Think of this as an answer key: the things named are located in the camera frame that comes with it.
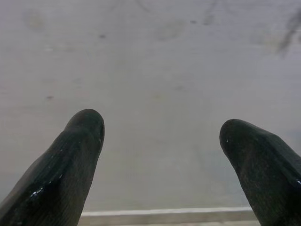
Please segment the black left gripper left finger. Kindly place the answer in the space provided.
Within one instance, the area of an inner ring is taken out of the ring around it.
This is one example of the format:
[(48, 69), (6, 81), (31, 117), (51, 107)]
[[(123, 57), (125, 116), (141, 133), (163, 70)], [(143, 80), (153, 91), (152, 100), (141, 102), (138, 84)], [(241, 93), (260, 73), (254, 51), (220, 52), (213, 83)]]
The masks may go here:
[(105, 135), (96, 110), (76, 113), (0, 204), (3, 226), (76, 226)]

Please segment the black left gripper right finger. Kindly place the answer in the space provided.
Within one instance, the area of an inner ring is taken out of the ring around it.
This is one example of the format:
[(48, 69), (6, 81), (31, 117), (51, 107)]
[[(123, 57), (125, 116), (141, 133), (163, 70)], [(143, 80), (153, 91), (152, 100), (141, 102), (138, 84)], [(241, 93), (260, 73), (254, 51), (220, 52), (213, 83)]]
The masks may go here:
[(219, 135), (244, 194), (262, 226), (301, 224), (301, 158), (279, 136), (239, 119)]

